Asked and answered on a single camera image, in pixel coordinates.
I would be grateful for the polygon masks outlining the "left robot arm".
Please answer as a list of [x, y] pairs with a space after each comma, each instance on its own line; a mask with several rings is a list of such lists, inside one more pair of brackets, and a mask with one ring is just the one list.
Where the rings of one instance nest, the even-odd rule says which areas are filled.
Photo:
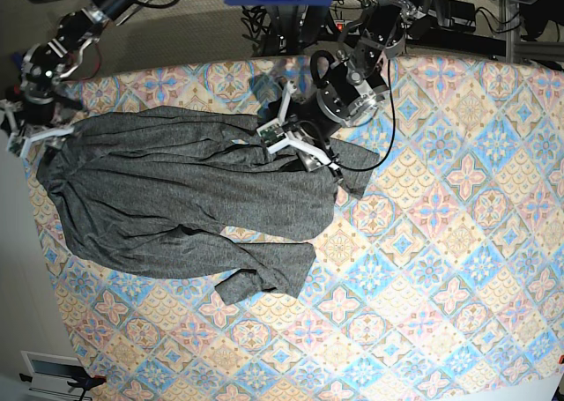
[[476, 54], [494, 50], [499, 41], [480, 42], [456, 23], [454, 9], [471, 20], [477, 9], [451, 0], [361, 0], [360, 16], [334, 28], [338, 51], [318, 50], [310, 57], [314, 92], [302, 103], [292, 99], [293, 82], [287, 82], [279, 100], [269, 106], [270, 120], [257, 128], [263, 143], [267, 172], [315, 173], [319, 178], [342, 182], [343, 173], [367, 174], [386, 158], [368, 155], [371, 166], [348, 167], [330, 142], [341, 129], [357, 128], [369, 122], [384, 100], [392, 100], [392, 81], [383, 78], [391, 61], [407, 41], [438, 48], [467, 48]]

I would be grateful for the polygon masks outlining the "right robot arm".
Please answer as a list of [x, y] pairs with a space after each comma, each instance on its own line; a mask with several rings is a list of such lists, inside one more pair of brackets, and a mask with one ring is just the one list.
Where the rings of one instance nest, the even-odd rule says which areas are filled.
[[[34, 4], [59, 0], [27, 0]], [[1, 101], [1, 128], [7, 151], [25, 158], [32, 145], [72, 133], [56, 118], [59, 107], [83, 110], [83, 104], [63, 96], [59, 88], [81, 65], [87, 48], [97, 45], [109, 23], [129, 17], [130, 8], [168, 9], [180, 0], [89, 0], [82, 9], [64, 15], [56, 33], [19, 56], [19, 84], [7, 88]]]

